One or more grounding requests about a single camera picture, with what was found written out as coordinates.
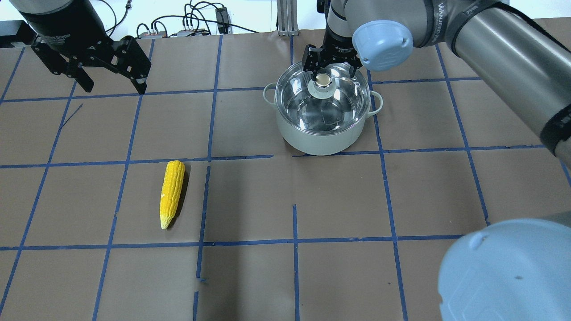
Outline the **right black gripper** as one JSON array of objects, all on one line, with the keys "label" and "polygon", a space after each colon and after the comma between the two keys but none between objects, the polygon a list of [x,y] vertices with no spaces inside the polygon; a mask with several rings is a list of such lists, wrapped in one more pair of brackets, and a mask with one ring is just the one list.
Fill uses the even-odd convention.
[{"label": "right black gripper", "polygon": [[306,45],[302,55],[302,69],[308,72],[316,73],[329,65],[341,63],[350,65],[350,78],[355,78],[362,67],[352,38],[338,35],[330,27],[326,27],[322,45]]}]

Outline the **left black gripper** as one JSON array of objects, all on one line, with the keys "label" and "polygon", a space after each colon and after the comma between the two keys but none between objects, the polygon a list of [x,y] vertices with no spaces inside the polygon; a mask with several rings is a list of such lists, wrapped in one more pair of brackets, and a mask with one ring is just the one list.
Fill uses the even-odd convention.
[{"label": "left black gripper", "polygon": [[134,37],[113,41],[100,18],[31,18],[30,25],[37,32],[31,48],[51,73],[64,74],[91,93],[94,81],[82,65],[104,67],[145,94],[152,64]]}]

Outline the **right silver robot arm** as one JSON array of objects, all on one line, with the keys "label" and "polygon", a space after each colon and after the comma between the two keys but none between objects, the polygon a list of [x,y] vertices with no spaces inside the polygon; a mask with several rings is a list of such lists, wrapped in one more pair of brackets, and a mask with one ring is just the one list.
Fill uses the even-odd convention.
[{"label": "right silver robot arm", "polygon": [[[444,42],[570,166],[570,51],[507,0],[320,0],[323,44],[305,71],[333,63],[385,71]],[[568,321],[570,213],[491,224],[459,238],[440,265],[445,321]]]}]

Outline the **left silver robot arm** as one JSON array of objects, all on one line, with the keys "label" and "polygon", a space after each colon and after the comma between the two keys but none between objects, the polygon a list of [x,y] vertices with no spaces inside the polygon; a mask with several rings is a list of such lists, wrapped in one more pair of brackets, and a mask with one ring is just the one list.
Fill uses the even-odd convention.
[{"label": "left silver robot arm", "polygon": [[31,48],[51,73],[74,79],[89,93],[94,81],[85,68],[106,68],[145,93],[149,57],[131,35],[110,38],[90,1],[12,0],[12,6],[37,33]]}]

